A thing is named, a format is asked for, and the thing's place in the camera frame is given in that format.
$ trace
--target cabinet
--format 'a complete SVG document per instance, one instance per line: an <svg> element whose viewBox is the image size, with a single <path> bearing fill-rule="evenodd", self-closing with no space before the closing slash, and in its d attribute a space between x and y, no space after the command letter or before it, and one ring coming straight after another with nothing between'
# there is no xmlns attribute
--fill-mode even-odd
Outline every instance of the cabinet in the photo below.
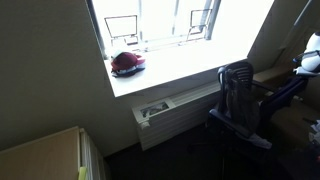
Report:
<svg viewBox="0 0 320 180"><path fill-rule="evenodd" d="M110 179L103 157L79 127L0 152L1 180L77 180L81 166L87 180Z"/></svg>

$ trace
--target red object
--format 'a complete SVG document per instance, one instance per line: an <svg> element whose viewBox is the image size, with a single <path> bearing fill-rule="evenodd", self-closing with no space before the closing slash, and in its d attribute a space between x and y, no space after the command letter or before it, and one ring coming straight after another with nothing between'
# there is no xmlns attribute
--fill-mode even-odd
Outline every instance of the red object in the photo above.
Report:
<svg viewBox="0 0 320 180"><path fill-rule="evenodd" d="M135 55L129 52L122 52L112 62L112 70L127 70L133 66L144 63L145 60L141 59L140 55Z"/></svg>

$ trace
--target window frame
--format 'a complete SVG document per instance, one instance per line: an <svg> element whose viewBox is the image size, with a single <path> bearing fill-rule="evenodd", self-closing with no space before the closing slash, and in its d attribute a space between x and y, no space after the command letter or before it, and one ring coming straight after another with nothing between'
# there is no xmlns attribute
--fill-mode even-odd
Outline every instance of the window frame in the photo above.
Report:
<svg viewBox="0 0 320 180"><path fill-rule="evenodd" d="M87 5L88 5L88 10L89 10L89 13L90 13L90 16L91 16L91 19L92 19L92 23L93 23L93 26L94 26L94 30L96 32L96 38L97 38L97 41L98 41L98 44L99 44L99 47L100 47L100 50L101 50L101 54L102 54L102 57L104 60L109 60L111 55L110 54L107 54L106 51L108 50L107 49L107 46L106 46L106 42L104 40L104 38L102 37L101 35L101 30L99 28L100 24L98 23L98 19L97 19L97 16L96 16L96 13L95 13L95 9L94 9L94 5L93 5L93 2L94 0L86 0L87 1ZM176 18L176 15L178 13L178 9L179 9L179 2L180 0L176 0L176 3L175 3L175 16L173 17L174 19ZM221 0L206 0L206 4L205 4L205 7L203 10L206 10L206 9L211 9L211 13L209 14L209 17L208 17L208 27L207 27L207 32L204 36L204 40L211 40L212 38L212 32L213 32L213 28L214 28L214 24L215 24L215 21L216 21L216 18L217 18L217 15L218 15L218 11L219 11L219 6L220 6L220 3L221 3ZM143 42L143 31L138 27L138 24L139 24L139 21L141 21L141 17L142 17L142 0L138 0L138 15L137 15L137 26L136 26L136 32L137 32L137 43L141 44L141 43L145 43ZM172 33L174 33L174 29L175 29L175 24L172 25ZM175 36L172 36L172 37L168 37L168 38L163 38L163 39L160 39L160 40L169 40L171 38L176 38ZM188 41L188 38L189 38L189 34L185 35L185 42ZM184 41L176 41L176 42L173 42L173 43L168 43L168 44L161 44L162 46L181 46L183 45L181 42L184 42ZM158 49L162 49L162 47L160 46L160 48L153 48L152 50L158 50ZM139 48L139 49L132 49L132 50L138 50L140 52L148 52L150 51L150 48Z"/></svg>

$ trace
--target chair armrest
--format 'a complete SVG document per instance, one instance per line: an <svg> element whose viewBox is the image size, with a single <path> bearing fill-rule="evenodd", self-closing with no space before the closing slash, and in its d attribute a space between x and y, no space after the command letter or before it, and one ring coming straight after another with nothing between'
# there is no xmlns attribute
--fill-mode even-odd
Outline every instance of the chair armrest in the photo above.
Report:
<svg viewBox="0 0 320 180"><path fill-rule="evenodd" d="M268 86L268 85L266 85L264 83L261 83L259 81L256 81L256 80L252 80L252 85L254 85L254 86L258 87L258 88L262 88L262 89L271 91L271 92L275 92L277 90L274 87Z"/></svg>
<svg viewBox="0 0 320 180"><path fill-rule="evenodd" d="M211 109L209 114L210 116L216 118L217 120L220 120L222 123L226 124L228 127L230 127L231 129L233 129L234 131L236 131L237 133L239 133L241 136L245 138L249 138L252 134L243 126L232 122L230 118L218 112L216 109Z"/></svg>

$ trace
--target window pane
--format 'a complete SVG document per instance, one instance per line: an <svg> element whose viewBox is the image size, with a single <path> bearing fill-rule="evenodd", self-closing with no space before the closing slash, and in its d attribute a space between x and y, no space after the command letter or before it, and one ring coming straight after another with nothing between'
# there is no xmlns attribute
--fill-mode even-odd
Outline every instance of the window pane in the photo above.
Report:
<svg viewBox="0 0 320 180"><path fill-rule="evenodd" d="M92 2L97 16L100 33L107 47L111 46L111 37L105 18L138 15L139 13L138 0L93 0ZM113 36L123 35L126 33L131 34L135 31L135 29L132 29L135 26L134 21L130 18L114 19L111 20L110 23L113 25L110 27L113 30ZM126 23L128 23L126 29L119 28L121 26L123 27Z"/></svg>
<svg viewBox="0 0 320 180"><path fill-rule="evenodd" d="M188 34L192 10L209 9L212 8L212 4L211 0L180 0L175 35Z"/></svg>
<svg viewBox="0 0 320 180"><path fill-rule="evenodd" d="M142 39L154 40L168 38L172 34L174 22L174 0L141 0Z"/></svg>

